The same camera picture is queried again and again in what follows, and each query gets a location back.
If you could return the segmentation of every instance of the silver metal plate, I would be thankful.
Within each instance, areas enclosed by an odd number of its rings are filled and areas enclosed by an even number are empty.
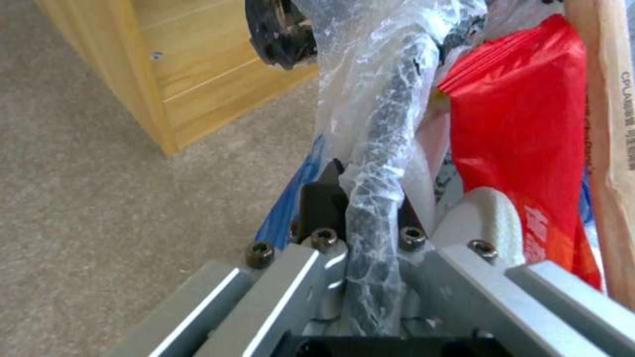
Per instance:
[[[187,356],[205,342],[238,300],[251,278],[238,268],[205,264],[105,356]]]
[[[299,335],[326,286],[316,250],[289,245],[196,356],[268,356],[286,332]]]
[[[635,356],[635,314],[576,276],[549,261],[506,275],[611,356]]]

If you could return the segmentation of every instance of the packaging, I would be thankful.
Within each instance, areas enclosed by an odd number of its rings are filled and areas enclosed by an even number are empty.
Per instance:
[[[486,43],[439,89],[465,191],[492,187],[516,207],[528,262],[553,260],[599,288],[578,204],[584,172],[586,54],[561,15]]]
[[[635,83],[626,6],[576,0],[565,9],[587,46],[587,161],[606,286],[635,309]]]
[[[344,318],[354,335],[396,335],[401,277],[397,211],[408,195],[434,224],[432,179],[415,130],[439,61],[483,24],[484,0],[294,0],[317,43],[320,90],[313,151],[258,232],[286,244],[303,183],[333,158],[345,166],[349,245]],[[452,34],[454,42],[445,43]]]

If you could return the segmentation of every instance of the beige carpet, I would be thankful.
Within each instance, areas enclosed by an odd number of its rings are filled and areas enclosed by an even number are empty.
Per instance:
[[[0,9],[0,356],[96,355],[207,260],[241,263],[317,85],[165,158],[32,1]]]

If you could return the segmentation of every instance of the plastic wrap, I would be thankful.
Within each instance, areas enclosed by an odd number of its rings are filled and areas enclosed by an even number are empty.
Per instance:
[[[489,10],[485,26],[487,39],[531,29],[551,15],[565,12],[562,3],[545,4],[542,0],[493,0]]]
[[[325,139],[320,156],[338,158],[346,166],[340,178],[349,194],[344,316],[350,333],[396,334],[401,181],[415,152],[414,133],[439,65],[439,46],[463,20],[484,15],[485,2],[295,0],[295,4],[311,20],[318,47],[316,131]]]

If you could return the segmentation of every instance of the black plastic part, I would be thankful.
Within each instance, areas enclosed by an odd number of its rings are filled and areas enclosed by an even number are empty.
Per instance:
[[[300,223],[298,242],[307,239],[318,228],[333,229],[339,239],[346,241],[346,208],[349,199],[340,187],[338,177],[344,172],[342,163],[334,159],[322,176],[313,183],[306,184],[300,195]],[[398,211],[399,229],[416,227],[425,232],[408,197]]]
[[[274,357],[340,356],[460,356],[509,357],[495,339],[421,337],[304,337],[286,335],[271,354]]]
[[[251,45],[263,62],[290,70],[318,53],[313,29],[291,0],[245,0]]]

